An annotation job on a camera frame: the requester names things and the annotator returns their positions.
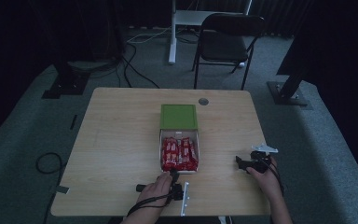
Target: green lid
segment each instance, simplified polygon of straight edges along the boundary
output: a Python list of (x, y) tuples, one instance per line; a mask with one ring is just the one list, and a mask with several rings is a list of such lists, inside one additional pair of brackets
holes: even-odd
[(198, 129), (195, 105), (161, 105), (161, 129)]

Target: person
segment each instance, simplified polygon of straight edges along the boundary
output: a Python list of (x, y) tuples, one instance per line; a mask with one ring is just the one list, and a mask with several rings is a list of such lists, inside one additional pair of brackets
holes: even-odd
[[(276, 172), (276, 161), (271, 157), (272, 166)], [(282, 196), (281, 186), (277, 177), (268, 169), (264, 174), (258, 173), (255, 169), (246, 169), (256, 180), (258, 186), (269, 200), (271, 218), (274, 224), (292, 224), (286, 202)], [(169, 172), (163, 173), (155, 183), (147, 185), (141, 192), (138, 202), (145, 199), (168, 194), (172, 182)], [(157, 222), (164, 209), (167, 198), (159, 199), (148, 203), (145, 207), (137, 209), (121, 222), (121, 224), (154, 224)]]

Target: open box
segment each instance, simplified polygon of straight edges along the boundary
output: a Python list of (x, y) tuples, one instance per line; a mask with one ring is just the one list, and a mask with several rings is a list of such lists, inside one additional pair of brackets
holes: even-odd
[(195, 105), (161, 105), (158, 154), (162, 171), (172, 168), (179, 174), (198, 171), (200, 149)]

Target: table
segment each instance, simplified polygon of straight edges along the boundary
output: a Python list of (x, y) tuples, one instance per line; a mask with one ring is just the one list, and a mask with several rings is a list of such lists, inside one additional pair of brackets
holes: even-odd
[[(232, 14), (245, 14), (248, 15), (252, 0), (248, 0), (243, 13)], [(193, 11), (193, 10), (176, 10), (176, 0), (172, 0), (172, 34), (170, 56), (168, 63), (174, 64), (176, 62), (176, 25), (198, 25), (201, 26), (202, 22), (209, 15), (216, 13), (215, 11)]]
[[(200, 105), (199, 99), (209, 103)], [(125, 216), (137, 184), (161, 174), (158, 158), (162, 104), (196, 105), (200, 164), (189, 182), (186, 216), (267, 215), (269, 202), (255, 180), (239, 170), (235, 156), (250, 159), (251, 146), (265, 142), (247, 91), (98, 88), (92, 94), (61, 186), (54, 216)], [(172, 201), (163, 216), (180, 216)]]

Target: chair backrest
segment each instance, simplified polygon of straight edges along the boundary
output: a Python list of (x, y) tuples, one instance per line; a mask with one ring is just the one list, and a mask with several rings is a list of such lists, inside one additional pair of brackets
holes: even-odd
[(226, 35), (261, 36), (265, 27), (262, 17), (241, 14), (214, 13), (209, 15), (201, 25), (203, 30), (215, 30)]

